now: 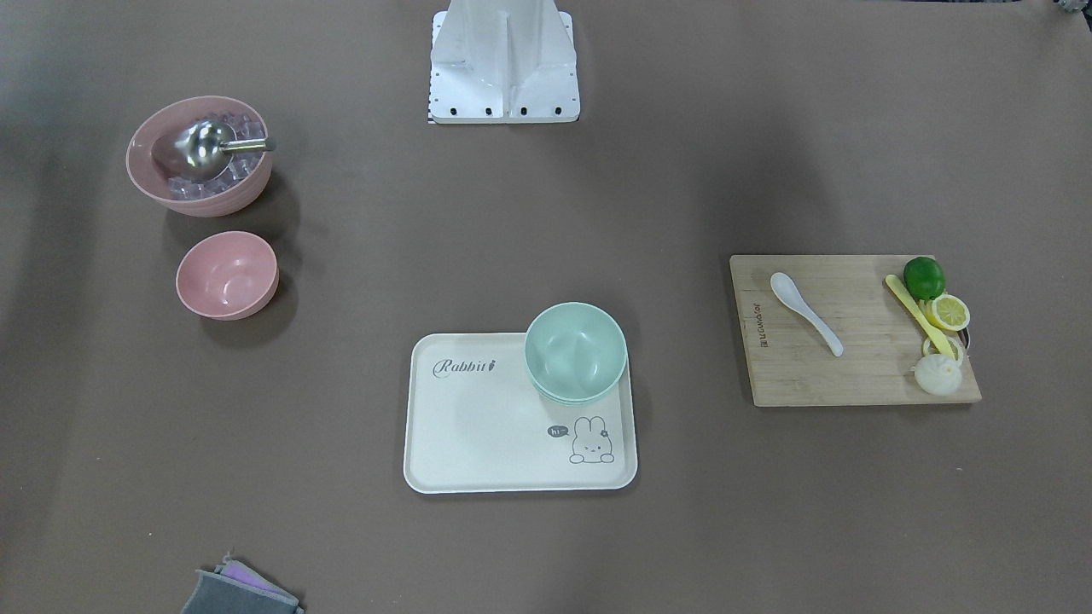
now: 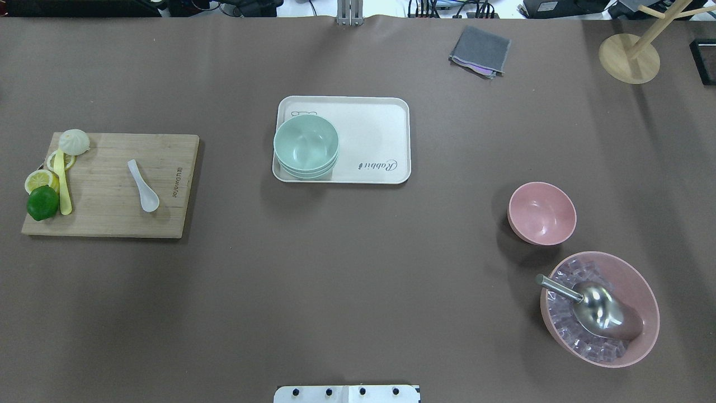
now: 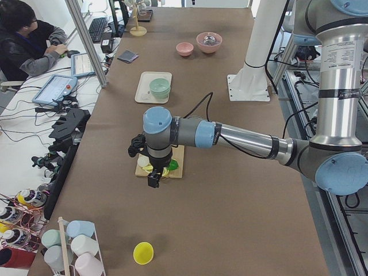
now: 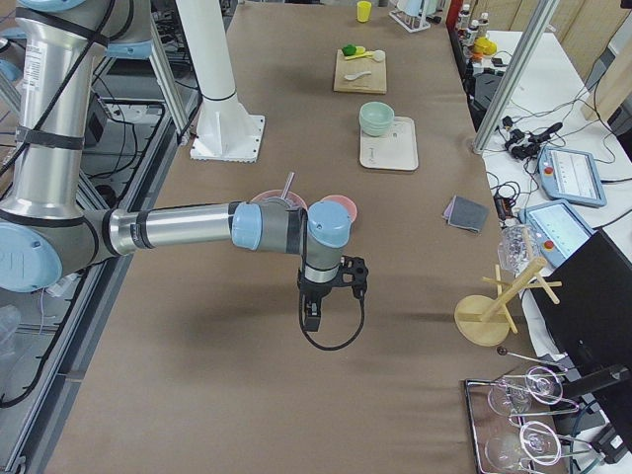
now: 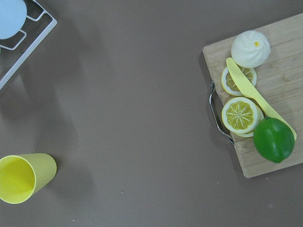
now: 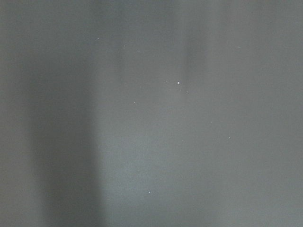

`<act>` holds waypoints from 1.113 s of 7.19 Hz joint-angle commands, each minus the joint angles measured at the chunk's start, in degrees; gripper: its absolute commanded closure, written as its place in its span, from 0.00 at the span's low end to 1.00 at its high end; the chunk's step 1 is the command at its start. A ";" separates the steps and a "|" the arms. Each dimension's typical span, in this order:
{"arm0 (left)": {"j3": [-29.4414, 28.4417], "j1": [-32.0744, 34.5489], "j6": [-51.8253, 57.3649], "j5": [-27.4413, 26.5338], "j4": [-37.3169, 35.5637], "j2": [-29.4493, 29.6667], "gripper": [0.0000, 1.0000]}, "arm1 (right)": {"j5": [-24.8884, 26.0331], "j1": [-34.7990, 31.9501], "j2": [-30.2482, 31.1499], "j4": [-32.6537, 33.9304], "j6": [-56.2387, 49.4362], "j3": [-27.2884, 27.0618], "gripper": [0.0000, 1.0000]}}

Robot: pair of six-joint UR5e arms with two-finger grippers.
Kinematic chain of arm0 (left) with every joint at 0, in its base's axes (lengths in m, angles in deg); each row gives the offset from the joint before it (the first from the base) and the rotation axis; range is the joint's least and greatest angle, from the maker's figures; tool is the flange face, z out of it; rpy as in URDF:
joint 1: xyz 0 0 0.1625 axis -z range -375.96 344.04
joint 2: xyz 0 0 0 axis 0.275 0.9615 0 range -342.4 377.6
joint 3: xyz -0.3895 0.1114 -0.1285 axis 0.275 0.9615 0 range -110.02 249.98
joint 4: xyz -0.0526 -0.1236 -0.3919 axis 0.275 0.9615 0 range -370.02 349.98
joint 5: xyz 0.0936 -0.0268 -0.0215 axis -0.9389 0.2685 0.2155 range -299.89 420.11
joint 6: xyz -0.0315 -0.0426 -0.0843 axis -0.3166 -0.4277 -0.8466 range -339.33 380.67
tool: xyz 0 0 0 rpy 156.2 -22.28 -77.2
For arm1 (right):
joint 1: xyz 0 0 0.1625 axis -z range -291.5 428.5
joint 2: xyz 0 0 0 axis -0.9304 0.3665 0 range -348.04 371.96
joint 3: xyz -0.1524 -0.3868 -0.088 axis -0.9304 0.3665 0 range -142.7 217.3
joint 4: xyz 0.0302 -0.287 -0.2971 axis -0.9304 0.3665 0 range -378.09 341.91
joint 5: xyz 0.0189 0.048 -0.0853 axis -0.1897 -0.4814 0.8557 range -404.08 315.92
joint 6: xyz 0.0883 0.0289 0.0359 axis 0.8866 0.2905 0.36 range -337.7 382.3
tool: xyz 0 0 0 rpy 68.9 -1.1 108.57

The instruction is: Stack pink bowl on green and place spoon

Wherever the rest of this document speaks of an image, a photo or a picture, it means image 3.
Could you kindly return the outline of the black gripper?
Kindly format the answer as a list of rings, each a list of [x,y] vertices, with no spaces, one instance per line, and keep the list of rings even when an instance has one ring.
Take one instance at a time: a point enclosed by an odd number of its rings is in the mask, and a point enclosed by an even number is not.
[[[150,163],[153,165],[154,170],[148,175],[148,185],[150,187],[158,188],[160,184],[160,173],[163,172],[164,167],[168,167],[173,155],[171,146],[164,149],[153,149],[149,147],[143,134],[138,134],[131,140],[131,144],[128,148],[128,155],[133,158],[137,154],[142,154],[149,158]]]

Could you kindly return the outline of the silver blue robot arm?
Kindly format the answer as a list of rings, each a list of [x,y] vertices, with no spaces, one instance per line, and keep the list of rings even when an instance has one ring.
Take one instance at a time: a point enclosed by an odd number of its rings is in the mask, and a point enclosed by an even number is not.
[[[363,43],[367,36],[366,1],[297,1],[294,34],[321,42],[317,131],[309,140],[282,139],[201,118],[173,117],[161,107],[143,116],[144,132],[132,139],[130,156],[149,158],[148,184],[158,187],[170,164],[172,147],[236,148],[260,159],[274,159],[339,196],[367,184],[367,159],[355,135]]]

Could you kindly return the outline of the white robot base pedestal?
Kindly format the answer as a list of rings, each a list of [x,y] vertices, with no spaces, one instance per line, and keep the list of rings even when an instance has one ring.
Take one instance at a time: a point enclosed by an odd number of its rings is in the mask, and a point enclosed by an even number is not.
[[[287,0],[260,1],[244,66],[236,75],[228,75],[230,101],[269,102],[266,63],[288,4]]]

